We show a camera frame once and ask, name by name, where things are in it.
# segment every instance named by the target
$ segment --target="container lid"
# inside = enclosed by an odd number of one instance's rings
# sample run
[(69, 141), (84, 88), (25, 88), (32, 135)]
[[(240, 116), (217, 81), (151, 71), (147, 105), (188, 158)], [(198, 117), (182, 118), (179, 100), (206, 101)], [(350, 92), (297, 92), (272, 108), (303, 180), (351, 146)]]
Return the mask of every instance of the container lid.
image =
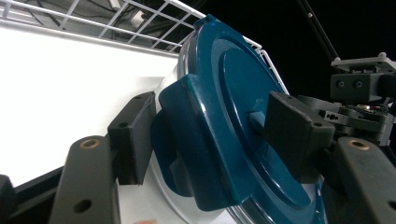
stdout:
[(226, 24), (207, 16), (194, 28), (151, 127), (166, 184), (204, 211), (240, 205), (255, 222), (324, 223), (319, 187), (296, 182), (260, 133), (278, 80)]

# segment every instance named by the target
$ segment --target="metal wire grid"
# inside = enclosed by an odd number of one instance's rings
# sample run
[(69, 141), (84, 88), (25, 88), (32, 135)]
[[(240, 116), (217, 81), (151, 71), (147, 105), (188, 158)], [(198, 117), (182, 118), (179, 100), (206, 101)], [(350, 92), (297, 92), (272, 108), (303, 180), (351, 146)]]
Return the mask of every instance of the metal wire grid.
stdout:
[[(203, 18), (205, 15), (197, 10), (195, 10), (194, 8), (191, 8), (177, 0), (164, 0), (163, 4), (158, 8), (158, 9), (154, 9), (151, 7), (147, 7), (145, 5), (142, 5), (136, 1), (133, 0), (123, 0), (123, 4), (120, 7), (120, 9), (114, 14), (114, 16), (111, 18), (111, 20), (106, 23), (103, 24), (101, 22), (97, 22), (97, 21), (92, 21), (92, 20), (87, 20), (78, 16), (74, 16), (72, 15), (72, 13), (74, 12), (76, 6), (79, 3), (79, 0), (74, 0), (73, 3), (71, 4), (70, 8), (67, 10), (66, 13), (62, 13), (59, 11), (55, 11), (55, 10), (51, 10), (51, 9), (47, 9), (47, 8), (43, 8), (43, 7), (37, 7), (37, 6), (32, 6), (29, 4), (25, 4), (23, 2), (18, 2), (18, 1), (14, 1), (14, 0), (0, 0), (0, 2), (5, 3), (5, 7), (3, 9), (3, 14), (2, 17), (5, 19), (12, 19), (12, 17), (10, 17), (9, 12), (12, 9), (12, 7), (21, 7), (21, 8), (26, 8), (28, 10), (33, 10), (33, 11), (37, 11), (37, 12), (42, 12), (42, 13), (46, 13), (47, 15), (53, 15), (53, 16), (57, 16), (62, 18), (62, 22), (60, 22), (60, 25), (58, 27), (56, 27), (56, 29), (63, 31), (64, 27), (66, 26), (66, 24), (69, 21), (78, 21), (78, 22), (82, 22), (82, 23), (86, 23), (89, 25), (93, 25), (93, 26), (97, 26), (102, 28), (102, 32), (99, 34), (99, 36), (97, 36), (98, 38), (104, 38), (104, 35), (106, 33), (106, 31), (110, 30), (110, 31), (114, 31), (114, 32), (120, 32), (120, 33), (124, 33), (124, 34), (128, 34), (131, 35), (132, 37), (127, 41), (127, 44), (133, 44), (134, 40), (137, 37), (143, 38), (143, 39), (147, 39), (149, 40), (152, 45), (149, 46), (150, 49), (157, 49), (156, 47), (160, 44), (160, 43), (164, 43), (169, 45), (169, 47), (166, 49), (166, 51), (169, 52), (175, 52), (177, 48), (180, 48), (181, 45), (183, 44), (183, 42), (186, 40), (187, 36), (185, 36), (184, 38), (182, 38), (181, 40), (179, 40), (178, 42), (172, 42), (169, 40), (166, 40), (165, 38), (167, 36), (169, 36), (169, 34), (171, 34), (178, 26), (185, 26), (190, 28), (191, 30), (193, 29), (192, 25), (186, 22), (186, 19), (189, 17), (195, 17), (194, 21), (197, 19), (201, 19)], [(119, 27), (114, 26), (114, 22), (116, 21), (116, 19), (120, 16), (120, 14), (125, 10), (125, 8), (127, 8), (129, 5), (132, 5), (134, 7), (139, 7), (142, 8), (150, 13), (152, 13), (152, 15), (146, 19), (144, 21), (144, 23), (138, 28), (137, 31), (130, 31), (130, 30), (125, 30), (125, 29), (121, 29)], [(183, 11), (185, 11), (187, 14), (185, 16), (183, 16), (181, 19), (166, 15), (165, 13), (163, 13), (163, 9), (166, 8), (168, 5), (172, 5), (174, 7), (177, 7)], [(161, 16), (163, 18), (168, 19), (169, 21), (174, 22), (175, 24), (163, 35), (160, 36), (151, 36), (151, 35), (144, 35), (142, 34), (142, 32), (145, 30), (145, 28), (147, 28), (149, 26), (149, 24), (156, 19), (158, 16)], [(252, 45), (256, 50), (260, 50), (262, 47), (247, 39), (247, 42)]]
[[(188, 38), (188, 35), (184, 35), (180, 40), (178, 40), (177, 42), (175, 41), (169, 41), (166, 40), (166, 37), (168, 37), (173, 31), (176, 30), (176, 28), (178, 27), (184, 27), (187, 29), (190, 29), (190, 32), (192, 32), (193, 27), (192, 24), (188, 23), (187, 20), (190, 21), (196, 21), (198, 19), (201, 19), (205, 16), (205, 14), (195, 10), (192, 7), (187, 6), (186, 4), (178, 1), (178, 0), (163, 0), (163, 3), (158, 7), (158, 8), (152, 8), (152, 7), (148, 7), (145, 6), (139, 2), (136, 2), (134, 0), (123, 0), (122, 5), (120, 6), (120, 9), (117, 10), (115, 12), (115, 14), (111, 17), (111, 19), (108, 21), (108, 23), (102, 23), (102, 22), (98, 22), (98, 21), (93, 21), (93, 20), (88, 20), (88, 19), (84, 19), (81, 18), (79, 16), (75, 16), (72, 15), (73, 12), (75, 11), (78, 3), (80, 2), (80, 0), (73, 0), (71, 6), (69, 7), (69, 9), (67, 9), (67, 11), (65, 13), (59, 12), (59, 11), (55, 11), (55, 10), (51, 10), (51, 9), (47, 9), (44, 7), (38, 7), (38, 6), (33, 6), (33, 5), (29, 5), (26, 4), (28, 1), (25, 2), (18, 2), (18, 1), (14, 1), (14, 0), (0, 0), (0, 3), (4, 3), (3, 6), (3, 13), (2, 13), (2, 18), (3, 19), (9, 19), (9, 20), (13, 20), (13, 21), (18, 21), (18, 22), (25, 22), (24, 20), (15, 20), (15, 18), (12, 16), (11, 10), (13, 7), (18, 7), (18, 8), (23, 8), (26, 10), (33, 10), (36, 12), (41, 12), (44, 15), (52, 15), (52, 16), (56, 16), (61, 18), (61, 22), (59, 23), (58, 26), (46, 26), (43, 23), (41, 23), (41, 26), (50, 28), (50, 29), (55, 29), (55, 30), (59, 30), (59, 31), (64, 31), (67, 32), (64, 27), (66, 26), (67, 23), (71, 22), (71, 21), (77, 21), (83, 24), (89, 24), (92, 26), (96, 26), (101, 30), (101, 32), (99, 33), (99, 35), (97, 35), (97, 38), (101, 38), (101, 39), (107, 39), (107, 40), (112, 40), (114, 41), (114, 39), (109, 38), (108, 36), (106, 36), (106, 32), (111, 31), (111, 32), (119, 32), (119, 33), (123, 33), (123, 34), (127, 34), (130, 36), (130, 38), (124, 42), (124, 44), (127, 45), (136, 45), (136, 39), (140, 38), (141, 40), (146, 40), (145, 45), (142, 46), (140, 45), (140, 47), (144, 47), (144, 48), (148, 48), (148, 49), (158, 49), (158, 50), (162, 50), (162, 51), (168, 51), (170, 53), (177, 53), (177, 51), (179, 50), (179, 48), (181, 48), (182, 44), (184, 43), (184, 41)], [(138, 27), (137, 30), (135, 31), (131, 31), (131, 30), (126, 30), (126, 29), (122, 29), (120, 27), (116, 27), (115, 26), (115, 22), (116, 20), (121, 16), (121, 13), (123, 11), (125, 11), (125, 9), (128, 6), (133, 6), (133, 7), (137, 7), (140, 8), (142, 10), (145, 10), (147, 12), (150, 12), (151, 15), (149, 16), (149, 18), (146, 18), (143, 23)], [(170, 16), (167, 15), (163, 12), (163, 10), (168, 7), (168, 6), (173, 6), (176, 7), (178, 9), (180, 9), (181, 11), (185, 12), (185, 15), (181, 18), (178, 19), (174, 16)], [(156, 18), (158, 17), (162, 17), (165, 18), (171, 22), (174, 23), (174, 25), (169, 28), (166, 32), (162, 32), (160, 35), (158, 36), (153, 36), (153, 35), (145, 35), (143, 34), (145, 29), (147, 30), (150, 23), (153, 22)], [(273, 63), (271, 62), (271, 59), (269, 58), (267, 52), (265, 50), (262, 49), (262, 46), (257, 44), (256, 42), (248, 39), (247, 37), (245, 37), (245, 40), (251, 45), (251, 47), (253, 47), (263, 58), (263, 60), (267, 63), (267, 65), (269, 66), (269, 68), (274, 72), (276, 79), (278, 80), (278, 83), (280, 84), (280, 86), (282, 87), (282, 89), (288, 93), (285, 85), (283, 84), (278, 72), (276, 71), (276, 68), (274, 67)], [(162, 48), (158, 48), (160, 44), (165, 44), (167, 45), (167, 47), (164, 49)]]

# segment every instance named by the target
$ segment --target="black background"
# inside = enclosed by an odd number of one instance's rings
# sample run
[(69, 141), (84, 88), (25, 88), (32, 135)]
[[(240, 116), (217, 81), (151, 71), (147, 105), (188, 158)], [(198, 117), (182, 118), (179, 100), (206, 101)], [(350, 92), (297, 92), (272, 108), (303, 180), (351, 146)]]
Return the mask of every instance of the black background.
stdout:
[[(396, 1), (309, 0), (341, 59), (396, 60)], [(269, 53), (292, 95), (330, 100), (336, 71), (297, 0), (208, 0), (200, 8), (258, 42)]]

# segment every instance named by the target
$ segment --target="circular hole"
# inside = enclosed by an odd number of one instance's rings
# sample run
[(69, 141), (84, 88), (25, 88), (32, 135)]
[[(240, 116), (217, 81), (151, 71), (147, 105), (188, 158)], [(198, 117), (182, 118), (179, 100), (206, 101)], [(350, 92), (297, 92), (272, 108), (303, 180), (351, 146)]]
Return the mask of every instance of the circular hole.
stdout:
[(353, 86), (354, 86), (355, 88), (361, 88), (361, 87), (363, 86), (363, 83), (362, 83), (360, 80), (356, 80), (356, 81), (353, 83)]
[(360, 149), (360, 150), (367, 150), (367, 149), (369, 149), (369, 146), (367, 146), (367, 145), (364, 144), (363, 142), (359, 142), (359, 141), (356, 141), (356, 140), (350, 140), (350, 141), (349, 141), (349, 145), (352, 146), (352, 147), (355, 147), (355, 148), (357, 148), (357, 149)]
[(363, 143), (360, 142), (352, 142), (352, 145), (355, 147), (365, 147), (365, 145)]
[(123, 123), (119, 124), (119, 127), (120, 128), (126, 128), (126, 127), (128, 127), (128, 123), (127, 122), (123, 122)]
[(341, 80), (338, 80), (338, 81), (336, 82), (336, 85), (337, 85), (338, 88), (343, 88), (344, 85), (345, 85), (345, 83), (344, 83), (343, 81), (341, 81)]
[(92, 206), (91, 200), (82, 200), (81, 202), (76, 203), (76, 205), (73, 207), (73, 211), (75, 213), (83, 213), (88, 209), (90, 209), (91, 206)]
[(393, 210), (396, 210), (396, 202), (390, 201), (390, 202), (389, 202), (389, 206), (390, 206), (391, 208), (393, 208)]
[(95, 141), (94, 140), (90, 140), (87, 142), (84, 142), (84, 144), (82, 144), (84, 147), (91, 147), (93, 145), (95, 145)]
[(89, 149), (89, 148), (94, 148), (99, 146), (100, 141), (97, 139), (88, 139), (83, 141), (82, 143), (79, 144), (79, 147), (83, 149)]

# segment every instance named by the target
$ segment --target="wire rack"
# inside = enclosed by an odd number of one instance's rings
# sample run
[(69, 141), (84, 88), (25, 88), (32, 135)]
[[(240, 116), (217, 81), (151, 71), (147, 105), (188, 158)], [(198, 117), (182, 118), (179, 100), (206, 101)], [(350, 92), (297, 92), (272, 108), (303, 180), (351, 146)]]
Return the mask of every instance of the wire rack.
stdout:
[[(177, 54), (205, 14), (177, 0), (0, 0), (2, 19)], [(273, 70), (262, 46), (245, 37)]]

